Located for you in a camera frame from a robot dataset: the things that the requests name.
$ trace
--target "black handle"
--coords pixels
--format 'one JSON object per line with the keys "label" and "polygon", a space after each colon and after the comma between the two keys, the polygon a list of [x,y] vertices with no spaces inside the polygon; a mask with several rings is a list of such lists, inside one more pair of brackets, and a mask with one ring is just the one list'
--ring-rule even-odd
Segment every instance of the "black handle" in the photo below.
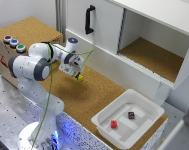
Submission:
{"label": "black handle", "polygon": [[86,10],[86,25],[85,25],[85,30],[86,34],[92,33],[94,30],[90,28],[90,12],[95,10],[95,7],[90,5],[90,8]]}

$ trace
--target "white robotic arm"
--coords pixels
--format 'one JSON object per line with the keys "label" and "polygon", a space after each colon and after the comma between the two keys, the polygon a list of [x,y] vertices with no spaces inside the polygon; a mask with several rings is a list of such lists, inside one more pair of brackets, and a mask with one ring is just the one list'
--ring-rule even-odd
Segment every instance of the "white robotic arm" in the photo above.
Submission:
{"label": "white robotic arm", "polygon": [[[52,62],[55,60],[61,61],[59,69],[70,76],[79,77],[83,71],[84,59],[76,55],[78,41],[74,38],[69,38],[66,47],[59,44],[50,45],[49,43],[36,43],[30,46],[29,56],[13,56],[10,58],[8,66],[15,78],[18,78],[18,90],[25,97],[25,99],[32,101],[44,111],[47,106],[47,99],[49,93],[37,82],[44,81],[50,73],[50,55]],[[49,141],[56,132],[56,115],[63,112],[64,103],[59,98],[51,95],[48,111],[41,127],[40,133],[36,140],[35,149],[57,149],[60,145],[54,146]],[[36,138],[41,120],[44,113],[40,115],[40,122],[33,130],[31,136],[28,138],[30,145]]]}

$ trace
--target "cardboard box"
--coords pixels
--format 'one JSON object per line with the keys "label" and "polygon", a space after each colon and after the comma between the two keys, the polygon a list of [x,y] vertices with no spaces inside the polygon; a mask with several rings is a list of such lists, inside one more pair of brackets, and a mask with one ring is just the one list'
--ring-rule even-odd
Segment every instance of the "cardboard box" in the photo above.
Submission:
{"label": "cardboard box", "polygon": [[63,43],[63,35],[60,32],[54,30],[34,17],[26,18],[0,28],[0,73],[16,87],[18,86],[18,79],[12,77],[8,68],[8,61],[13,55],[21,54],[17,53],[16,49],[12,49],[9,45],[4,44],[3,38],[6,35],[11,35],[13,39],[19,40],[20,44],[26,46],[27,52],[22,55],[28,55],[28,49],[34,43]]}

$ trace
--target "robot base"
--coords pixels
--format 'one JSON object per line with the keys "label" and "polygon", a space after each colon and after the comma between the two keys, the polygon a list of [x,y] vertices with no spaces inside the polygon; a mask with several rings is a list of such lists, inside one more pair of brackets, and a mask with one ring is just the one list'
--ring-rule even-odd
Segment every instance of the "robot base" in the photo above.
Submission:
{"label": "robot base", "polygon": [[[31,150],[32,149],[32,141],[29,141],[28,139],[38,124],[39,124],[38,122],[29,124],[20,132],[19,137],[18,137],[18,150]],[[35,145],[32,150],[43,150],[43,147]]]}

